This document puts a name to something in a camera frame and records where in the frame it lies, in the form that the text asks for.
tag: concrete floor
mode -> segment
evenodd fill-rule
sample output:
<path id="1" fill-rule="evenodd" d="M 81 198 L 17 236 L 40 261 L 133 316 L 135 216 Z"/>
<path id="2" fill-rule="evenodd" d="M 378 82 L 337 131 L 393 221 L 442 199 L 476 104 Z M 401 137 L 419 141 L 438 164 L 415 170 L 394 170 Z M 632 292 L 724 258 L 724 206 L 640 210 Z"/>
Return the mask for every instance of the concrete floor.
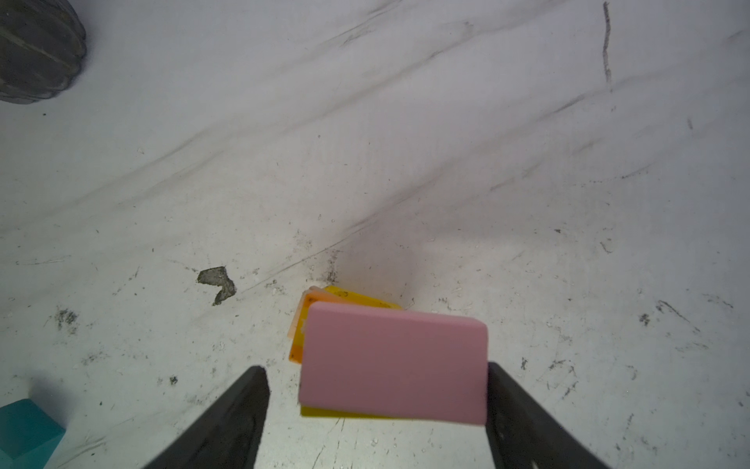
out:
<path id="1" fill-rule="evenodd" d="M 48 467 L 139 467 L 254 364 L 256 467 L 490 467 L 299 416 L 328 280 L 483 320 L 611 467 L 750 466 L 750 3 L 71 3 L 84 73 L 0 103 L 0 405 L 65 424 Z"/>

